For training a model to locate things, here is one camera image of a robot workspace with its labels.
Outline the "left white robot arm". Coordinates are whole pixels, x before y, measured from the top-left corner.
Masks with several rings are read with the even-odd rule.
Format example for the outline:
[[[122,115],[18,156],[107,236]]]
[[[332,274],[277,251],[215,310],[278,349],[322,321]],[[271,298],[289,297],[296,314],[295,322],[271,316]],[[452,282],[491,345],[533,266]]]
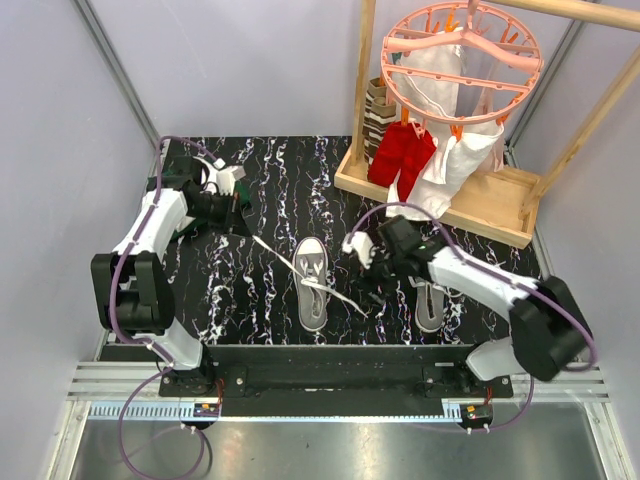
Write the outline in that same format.
[[[102,326],[128,344],[142,345],[181,373],[196,396],[215,386],[203,344],[179,323],[162,260],[172,238],[195,222],[223,235],[247,237],[245,170],[202,158],[180,157],[149,178],[141,211],[124,239],[91,261]]]

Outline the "white shoelace of sneaker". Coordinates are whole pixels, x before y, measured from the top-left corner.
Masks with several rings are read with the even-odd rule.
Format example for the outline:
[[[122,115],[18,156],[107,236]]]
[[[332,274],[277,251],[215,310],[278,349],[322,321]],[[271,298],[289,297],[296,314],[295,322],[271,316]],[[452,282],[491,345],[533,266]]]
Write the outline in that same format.
[[[302,285],[307,286],[307,287],[309,287],[311,289],[314,289],[314,290],[317,290],[317,291],[321,291],[321,292],[327,293],[327,294],[329,294],[329,295],[331,295],[333,297],[336,297],[337,299],[341,300],[342,302],[345,302],[345,303],[349,304],[356,312],[361,314],[363,317],[367,317],[367,314],[360,308],[360,306],[355,301],[353,301],[353,300],[349,299],[348,297],[342,295],[341,293],[337,292],[336,290],[332,289],[331,287],[327,287],[327,286],[321,285],[318,281],[312,280],[310,277],[305,277],[300,271],[298,271],[294,267],[294,265],[288,259],[286,259],[284,256],[280,255],[278,252],[276,252],[274,249],[272,249],[269,245],[267,245],[257,235],[253,235],[252,239],[258,245],[260,245],[262,248],[264,248],[268,252],[274,254],[291,272],[293,272],[301,280],[301,284]]]

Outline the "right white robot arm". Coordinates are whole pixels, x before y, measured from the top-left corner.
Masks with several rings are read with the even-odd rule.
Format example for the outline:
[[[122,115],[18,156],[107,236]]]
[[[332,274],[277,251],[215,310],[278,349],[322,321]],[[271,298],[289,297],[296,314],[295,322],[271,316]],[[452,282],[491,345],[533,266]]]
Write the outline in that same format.
[[[496,313],[510,325],[509,335],[475,346],[454,384],[476,396],[497,377],[526,373],[549,382],[570,371],[583,351],[595,349],[593,334],[567,284],[554,276],[525,277],[482,262],[456,246],[447,233],[429,240],[402,215],[378,228],[384,247],[354,230],[343,250],[361,265],[362,278],[378,287],[397,277],[452,289]]]

